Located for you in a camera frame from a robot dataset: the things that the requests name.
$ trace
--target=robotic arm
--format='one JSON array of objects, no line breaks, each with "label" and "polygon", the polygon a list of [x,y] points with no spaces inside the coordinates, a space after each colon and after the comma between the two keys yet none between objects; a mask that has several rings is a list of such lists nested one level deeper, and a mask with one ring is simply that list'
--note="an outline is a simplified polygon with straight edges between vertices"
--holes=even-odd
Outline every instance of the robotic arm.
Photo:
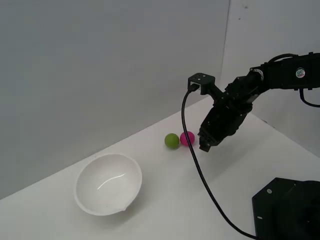
[{"label": "robotic arm", "polygon": [[210,95],[214,100],[213,108],[200,127],[200,149],[208,152],[211,146],[217,146],[225,137],[235,134],[252,110],[253,101],[267,90],[299,90],[304,103],[320,107],[304,98],[304,89],[320,87],[319,67],[320,53],[310,52],[303,56],[282,54],[261,66],[250,68],[247,76],[237,77],[228,84],[225,92],[215,85],[214,76],[196,73],[189,77],[188,88],[193,84],[199,85],[200,94]]},{"label": "robotic arm", "polygon": [[[320,105],[309,103],[304,97],[304,89],[312,90],[320,87],[319,68],[320,53],[310,52],[304,56],[282,54],[261,66],[250,68],[247,76],[237,77],[228,84],[225,92],[215,85],[214,76],[196,73],[188,79],[188,91],[182,101],[181,120],[195,167],[222,217],[233,229],[248,238],[255,240],[319,239],[320,182],[275,178],[252,198],[256,236],[241,230],[226,216],[202,173],[186,127],[185,106],[188,95],[200,89],[201,95],[208,94],[214,100],[213,108],[205,117],[198,134],[200,149],[208,152],[211,146],[217,146],[225,137],[236,133],[252,110],[253,101],[269,89],[299,90],[300,98],[305,104],[320,108]],[[270,189],[276,189],[277,194],[273,197],[264,197],[265,192]],[[256,211],[259,214],[261,211],[264,212],[264,223],[256,220],[257,216],[259,218]]]}]

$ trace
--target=sticker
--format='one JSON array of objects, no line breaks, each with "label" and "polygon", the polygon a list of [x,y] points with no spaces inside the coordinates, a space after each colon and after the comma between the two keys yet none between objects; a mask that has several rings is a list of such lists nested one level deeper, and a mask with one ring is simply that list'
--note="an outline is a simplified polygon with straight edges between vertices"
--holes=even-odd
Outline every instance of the sticker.
[{"label": "sticker", "polygon": [[306,71],[305,71],[302,67],[299,67],[299,68],[295,71],[295,76],[296,76],[298,79],[302,79],[305,75],[306,75]]}]

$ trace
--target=ball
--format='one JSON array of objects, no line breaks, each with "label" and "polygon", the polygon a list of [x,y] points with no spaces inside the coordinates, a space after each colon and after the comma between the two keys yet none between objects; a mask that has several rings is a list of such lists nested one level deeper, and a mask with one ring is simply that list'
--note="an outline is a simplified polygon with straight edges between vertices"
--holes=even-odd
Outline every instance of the ball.
[{"label": "ball", "polygon": [[[189,136],[191,144],[194,144],[194,142],[196,140],[195,135],[192,132],[188,131],[188,136]],[[180,135],[180,142],[182,143],[182,145],[188,147],[187,138],[186,138],[186,135],[184,132],[181,133],[181,135]]]},{"label": "ball", "polygon": [[164,143],[170,149],[177,149],[179,147],[179,137],[177,134],[169,133],[165,136]]}]

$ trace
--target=white bowl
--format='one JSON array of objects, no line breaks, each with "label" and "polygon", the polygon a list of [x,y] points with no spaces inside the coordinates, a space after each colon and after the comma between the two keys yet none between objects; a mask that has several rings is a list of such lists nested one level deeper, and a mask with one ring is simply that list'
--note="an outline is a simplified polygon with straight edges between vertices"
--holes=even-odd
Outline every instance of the white bowl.
[{"label": "white bowl", "polygon": [[110,153],[94,159],[81,171],[73,195],[83,211],[106,216],[126,210],[141,183],[141,169],[133,158]]}]

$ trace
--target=black cable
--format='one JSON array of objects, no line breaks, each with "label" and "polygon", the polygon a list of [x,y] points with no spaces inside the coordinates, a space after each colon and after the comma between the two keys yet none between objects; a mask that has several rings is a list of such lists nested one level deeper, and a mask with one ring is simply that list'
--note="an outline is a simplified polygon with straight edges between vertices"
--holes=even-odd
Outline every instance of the black cable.
[{"label": "black cable", "polygon": [[305,99],[305,94],[304,94],[303,88],[300,88],[300,89],[299,89],[299,92],[300,92],[300,99],[302,100],[302,102],[304,102],[304,103],[307,104],[308,106],[311,106],[311,107],[314,107],[314,108],[320,108],[320,105],[310,103],[310,102],[308,102],[308,101]]},{"label": "black cable", "polygon": [[292,53],[285,53],[285,54],[281,54],[281,55],[278,55],[278,56],[275,56],[273,58],[270,59],[270,61],[268,61],[268,64],[270,63],[273,63],[279,59],[284,59],[284,58],[293,58],[293,57],[297,57],[299,55],[297,54],[292,54]]},{"label": "black cable", "polygon": [[217,202],[216,198],[214,197],[214,195],[212,194],[208,184],[207,184],[207,181],[202,173],[202,170],[200,168],[200,165],[198,163],[198,159],[196,157],[196,154],[195,154],[195,151],[194,151],[194,148],[192,147],[192,144],[190,142],[190,138],[189,138],[189,135],[188,135],[188,131],[187,131],[187,126],[186,126],[186,120],[185,120],[185,107],[186,107],[186,102],[187,102],[187,98],[188,98],[188,95],[191,93],[191,92],[194,92],[195,90],[197,90],[199,88],[198,85],[196,84],[193,84],[190,86],[190,88],[188,89],[188,91],[186,92],[184,98],[183,98],[183,101],[182,101],[182,108],[181,108],[181,119],[182,119],[182,127],[183,127],[183,132],[185,134],[185,137],[186,137],[186,141],[188,143],[188,146],[189,146],[189,149],[190,149],[190,152],[191,152],[191,155],[192,155],[192,158],[194,160],[194,163],[195,163],[195,166],[196,166],[196,169],[200,175],[200,178],[202,180],[202,183],[206,189],[206,191],[208,192],[211,200],[213,201],[214,205],[216,206],[216,208],[218,209],[218,211],[220,212],[220,214],[222,215],[222,217],[224,218],[224,220],[234,229],[236,230],[238,233],[248,237],[248,238],[251,238],[251,239],[255,239],[255,240],[262,240],[260,237],[258,236],[254,236],[254,235],[251,235],[249,233],[246,233],[245,231],[242,231],[240,228],[238,228],[236,225],[234,225],[230,220],[229,218],[226,216],[226,214],[224,213],[224,211],[222,210],[222,208],[220,207],[219,203]]}]

